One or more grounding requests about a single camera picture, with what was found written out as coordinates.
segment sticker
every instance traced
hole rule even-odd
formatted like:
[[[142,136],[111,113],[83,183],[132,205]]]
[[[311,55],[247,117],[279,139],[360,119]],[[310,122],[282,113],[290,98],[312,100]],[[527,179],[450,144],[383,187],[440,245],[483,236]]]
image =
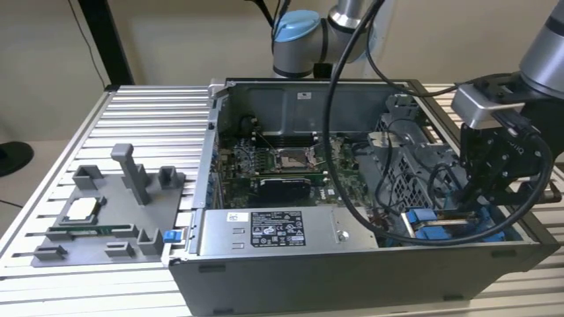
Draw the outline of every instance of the sticker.
[[[228,222],[230,223],[248,222],[248,213],[228,213]]]
[[[311,92],[299,92],[298,93],[298,99],[299,100],[311,99]]]
[[[251,245],[255,248],[304,246],[302,211],[251,213],[251,233]]]

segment power supply label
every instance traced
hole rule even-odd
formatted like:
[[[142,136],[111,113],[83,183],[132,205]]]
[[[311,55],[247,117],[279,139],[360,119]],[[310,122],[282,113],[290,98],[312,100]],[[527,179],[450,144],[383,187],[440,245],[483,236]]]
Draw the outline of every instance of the power supply label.
[[[251,245],[255,248],[304,246],[302,211],[251,213]]]

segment metal slotted table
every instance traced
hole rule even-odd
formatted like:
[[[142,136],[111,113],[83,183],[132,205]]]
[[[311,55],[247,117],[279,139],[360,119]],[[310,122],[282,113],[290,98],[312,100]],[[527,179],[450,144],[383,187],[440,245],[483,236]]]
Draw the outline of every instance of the metal slotted table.
[[[436,91],[446,85],[426,88]],[[452,98],[446,94],[436,100],[460,125]],[[104,94],[0,240],[0,315],[191,315],[162,263],[34,268],[31,252],[44,239],[38,233],[54,224],[75,188],[78,166],[98,164],[104,173],[119,172],[110,158],[118,142],[134,144],[134,157],[148,172],[175,165],[186,173],[176,227],[190,224],[207,115],[207,87],[126,86]],[[555,169],[552,177],[564,191],[564,173]],[[564,245],[564,202],[540,205],[534,212]],[[471,301],[299,315],[564,316],[564,248],[534,270],[503,276]]]

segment barcode label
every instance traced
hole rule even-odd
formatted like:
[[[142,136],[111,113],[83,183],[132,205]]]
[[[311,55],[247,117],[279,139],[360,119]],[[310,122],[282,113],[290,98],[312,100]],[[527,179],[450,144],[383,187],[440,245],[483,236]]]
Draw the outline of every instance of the barcode label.
[[[230,223],[247,223],[248,222],[248,213],[228,213],[228,222]]]

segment wall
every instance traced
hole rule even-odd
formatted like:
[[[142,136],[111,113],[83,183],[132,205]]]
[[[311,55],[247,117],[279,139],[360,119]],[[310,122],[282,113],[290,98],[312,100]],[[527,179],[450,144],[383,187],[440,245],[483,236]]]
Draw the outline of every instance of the wall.
[[[267,2],[274,11],[276,1]],[[324,13],[335,2],[295,0],[291,9]],[[394,2],[391,27],[380,29],[383,70],[391,77],[447,82],[514,70],[556,0]],[[251,2],[110,4],[139,84],[206,85],[212,77],[271,76],[270,28]],[[68,139],[102,84],[67,1],[0,0],[0,43],[0,141]],[[98,52],[95,58],[102,66]],[[356,63],[344,76],[362,77],[364,70]]]
[[[388,77],[427,83],[518,70],[558,0],[396,0],[378,58]],[[374,77],[372,70],[367,75]]]
[[[323,15],[334,0],[295,0],[291,10]],[[136,83],[206,85],[212,77],[271,77],[271,29],[243,0],[111,0]],[[268,0],[271,12],[276,1]],[[347,67],[363,76],[363,64]]]
[[[68,139],[103,85],[67,1],[0,0],[0,43],[0,141]]]

